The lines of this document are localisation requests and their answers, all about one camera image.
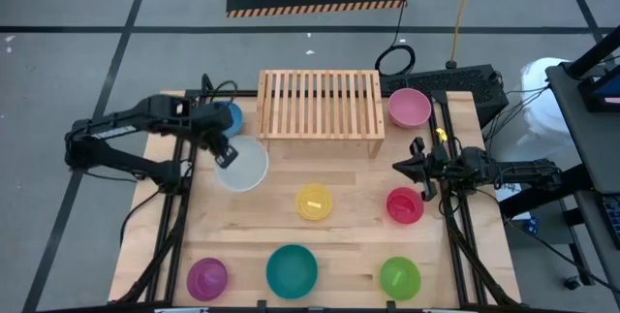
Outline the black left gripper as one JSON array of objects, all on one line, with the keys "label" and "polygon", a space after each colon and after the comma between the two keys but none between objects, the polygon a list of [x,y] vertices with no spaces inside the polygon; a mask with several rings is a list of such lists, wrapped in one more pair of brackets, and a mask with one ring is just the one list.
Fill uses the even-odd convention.
[{"label": "black left gripper", "polygon": [[201,133],[201,148],[211,154],[223,154],[215,157],[215,163],[222,169],[226,169],[238,156],[224,132],[217,128],[206,129]]}]

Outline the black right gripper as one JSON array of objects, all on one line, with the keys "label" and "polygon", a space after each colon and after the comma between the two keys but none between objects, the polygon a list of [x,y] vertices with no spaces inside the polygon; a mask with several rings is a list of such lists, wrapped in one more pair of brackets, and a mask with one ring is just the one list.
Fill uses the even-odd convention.
[{"label": "black right gripper", "polygon": [[422,137],[415,137],[410,145],[412,157],[396,162],[392,167],[414,181],[421,183],[423,191],[421,197],[424,202],[432,201],[438,194],[437,186],[431,181],[438,176],[437,165],[432,155],[425,154]]}]

